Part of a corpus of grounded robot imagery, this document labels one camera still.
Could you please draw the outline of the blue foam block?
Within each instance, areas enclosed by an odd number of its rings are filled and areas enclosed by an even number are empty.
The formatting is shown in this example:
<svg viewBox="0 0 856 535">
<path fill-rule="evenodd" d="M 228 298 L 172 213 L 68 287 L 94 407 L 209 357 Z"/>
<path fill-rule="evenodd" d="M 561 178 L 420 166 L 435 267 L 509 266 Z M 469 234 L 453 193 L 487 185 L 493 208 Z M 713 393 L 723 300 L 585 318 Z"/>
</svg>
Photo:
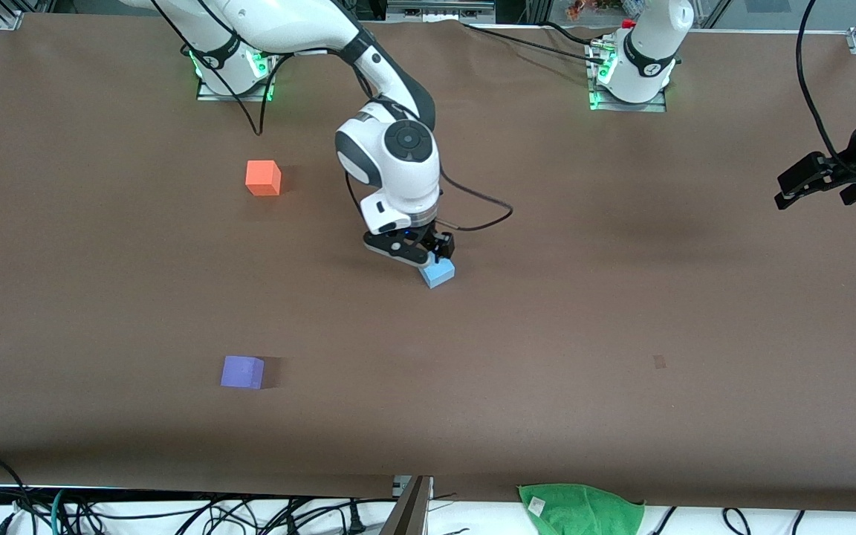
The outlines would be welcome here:
<svg viewBox="0 0 856 535">
<path fill-rule="evenodd" d="M 424 267 L 419 267 L 419 274 L 428 288 L 437 288 L 455 277 L 455 265 L 448 258 L 431 259 Z"/>
</svg>

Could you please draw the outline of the orange foam block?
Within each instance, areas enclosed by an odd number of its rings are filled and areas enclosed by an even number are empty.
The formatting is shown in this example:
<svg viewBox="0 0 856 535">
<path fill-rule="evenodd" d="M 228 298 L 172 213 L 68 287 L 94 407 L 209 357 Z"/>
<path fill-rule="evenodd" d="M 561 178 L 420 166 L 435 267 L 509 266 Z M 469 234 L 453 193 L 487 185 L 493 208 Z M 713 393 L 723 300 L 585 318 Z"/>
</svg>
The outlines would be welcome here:
<svg viewBox="0 0 856 535">
<path fill-rule="evenodd" d="M 279 196 L 282 192 L 282 170 L 272 160 L 250 160 L 247 162 L 245 186 L 252 196 Z"/>
</svg>

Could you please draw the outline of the purple foam block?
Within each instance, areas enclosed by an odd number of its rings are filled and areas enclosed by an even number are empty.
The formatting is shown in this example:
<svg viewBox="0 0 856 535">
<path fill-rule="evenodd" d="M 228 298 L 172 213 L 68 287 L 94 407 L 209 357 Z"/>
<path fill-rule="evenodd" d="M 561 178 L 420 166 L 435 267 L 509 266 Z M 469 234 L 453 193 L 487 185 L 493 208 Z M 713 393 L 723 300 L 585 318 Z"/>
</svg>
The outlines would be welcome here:
<svg viewBox="0 0 856 535">
<path fill-rule="evenodd" d="M 221 370 L 220 386 L 260 390 L 264 383 L 265 360 L 259 357 L 227 355 Z"/>
</svg>

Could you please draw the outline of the grey device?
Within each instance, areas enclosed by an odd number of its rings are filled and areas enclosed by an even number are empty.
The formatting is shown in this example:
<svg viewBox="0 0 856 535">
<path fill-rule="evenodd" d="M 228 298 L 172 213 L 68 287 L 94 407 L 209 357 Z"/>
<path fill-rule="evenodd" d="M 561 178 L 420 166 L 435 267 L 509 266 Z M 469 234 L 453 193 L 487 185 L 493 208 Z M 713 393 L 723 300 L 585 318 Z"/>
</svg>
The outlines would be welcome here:
<svg viewBox="0 0 856 535">
<path fill-rule="evenodd" d="M 439 22 L 495 24 L 495 0 L 385 0 L 387 22 Z"/>
</svg>

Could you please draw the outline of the colourful object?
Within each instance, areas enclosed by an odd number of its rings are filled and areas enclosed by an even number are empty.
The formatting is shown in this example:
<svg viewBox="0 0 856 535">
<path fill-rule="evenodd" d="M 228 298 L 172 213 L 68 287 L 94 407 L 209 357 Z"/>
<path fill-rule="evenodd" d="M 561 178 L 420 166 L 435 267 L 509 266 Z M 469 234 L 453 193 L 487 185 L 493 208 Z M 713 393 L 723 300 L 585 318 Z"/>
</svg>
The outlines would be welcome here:
<svg viewBox="0 0 856 535">
<path fill-rule="evenodd" d="M 618 17 L 632 19 L 636 9 L 633 0 L 564 0 L 563 12 L 566 19 L 578 22 L 584 18 Z"/>
</svg>

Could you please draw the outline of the green cloth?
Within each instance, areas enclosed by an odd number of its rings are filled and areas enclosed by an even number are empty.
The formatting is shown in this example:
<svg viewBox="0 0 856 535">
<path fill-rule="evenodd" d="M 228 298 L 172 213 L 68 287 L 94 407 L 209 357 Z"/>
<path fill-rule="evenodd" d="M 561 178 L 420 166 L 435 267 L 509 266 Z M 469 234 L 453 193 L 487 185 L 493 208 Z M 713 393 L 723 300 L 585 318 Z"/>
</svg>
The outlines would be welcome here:
<svg viewBox="0 0 856 535">
<path fill-rule="evenodd" d="M 520 485 L 517 491 L 538 535 L 638 535 L 646 508 L 584 484 Z"/>
</svg>

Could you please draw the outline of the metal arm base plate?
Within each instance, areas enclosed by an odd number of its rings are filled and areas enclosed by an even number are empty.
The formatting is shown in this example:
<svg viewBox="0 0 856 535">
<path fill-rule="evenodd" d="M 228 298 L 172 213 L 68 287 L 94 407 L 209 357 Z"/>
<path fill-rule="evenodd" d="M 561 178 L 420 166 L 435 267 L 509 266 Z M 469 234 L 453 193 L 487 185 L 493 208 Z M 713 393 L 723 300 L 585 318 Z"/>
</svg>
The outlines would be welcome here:
<svg viewBox="0 0 856 535">
<path fill-rule="evenodd" d="M 217 50 L 188 50 L 199 78 L 197 98 L 204 101 L 270 100 L 274 74 L 282 58 L 255 50 L 238 37 Z"/>
<path fill-rule="evenodd" d="M 602 84 L 605 76 L 614 67 L 616 54 L 614 43 L 608 39 L 592 39 L 590 44 L 584 45 L 586 56 L 591 59 L 600 59 L 601 63 L 588 63 L 586 68 L 588 80 L 588 101 L 592 111 L 619 111 L 619 112 L 644 112 L 665 113 L 668 111 L 665 88 L 660 89 L 651 101 L 645 103 L 628 103 L 615 97 L 609 88 Z"/>
</svg>

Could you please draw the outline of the metal post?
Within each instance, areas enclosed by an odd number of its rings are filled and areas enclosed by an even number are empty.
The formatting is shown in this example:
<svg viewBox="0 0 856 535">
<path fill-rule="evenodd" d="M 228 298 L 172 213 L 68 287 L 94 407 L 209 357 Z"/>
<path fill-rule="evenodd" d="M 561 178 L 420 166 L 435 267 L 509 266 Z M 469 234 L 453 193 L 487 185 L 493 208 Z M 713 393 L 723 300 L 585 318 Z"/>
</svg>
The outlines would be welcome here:
<svg viewBox="0 0 856 535">
<path fill-rule="evenodd" d="M 402 484 L 401 497 L 395 502 L 378 535 L 427 535 L 427 515 L 434 478 L 409 476 Z"/>
</svg>

